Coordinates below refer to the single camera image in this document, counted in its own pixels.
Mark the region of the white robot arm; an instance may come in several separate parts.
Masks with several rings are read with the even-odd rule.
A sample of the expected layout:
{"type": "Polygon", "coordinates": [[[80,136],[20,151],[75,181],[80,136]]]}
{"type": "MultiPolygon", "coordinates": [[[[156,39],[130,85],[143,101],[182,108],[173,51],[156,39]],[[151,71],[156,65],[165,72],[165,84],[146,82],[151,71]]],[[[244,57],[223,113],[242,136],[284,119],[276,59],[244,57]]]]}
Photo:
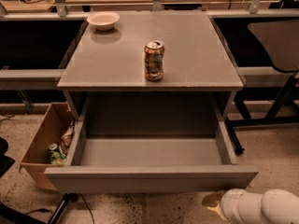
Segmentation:
{"type": "Polygon", "coordinates": [[[264,194],[220,190],[208,194],[202,205],[230,224],[299,224],[299,197],[284,189],[264,194]]]}

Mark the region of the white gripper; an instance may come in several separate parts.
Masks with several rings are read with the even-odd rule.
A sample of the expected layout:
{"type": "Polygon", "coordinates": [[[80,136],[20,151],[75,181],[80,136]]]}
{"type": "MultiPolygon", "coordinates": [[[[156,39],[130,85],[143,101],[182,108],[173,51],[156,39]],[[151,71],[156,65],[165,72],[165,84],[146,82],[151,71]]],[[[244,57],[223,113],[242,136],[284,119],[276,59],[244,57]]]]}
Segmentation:
{"type": "Polygon", "coordinates": [[[202,205],[205,207],[216,207],[217,214],[223,220],[229,222],[242,222],[238,211],[238,203],[246,191],[243,189],[219,190],[204,197],[202,205]]]}

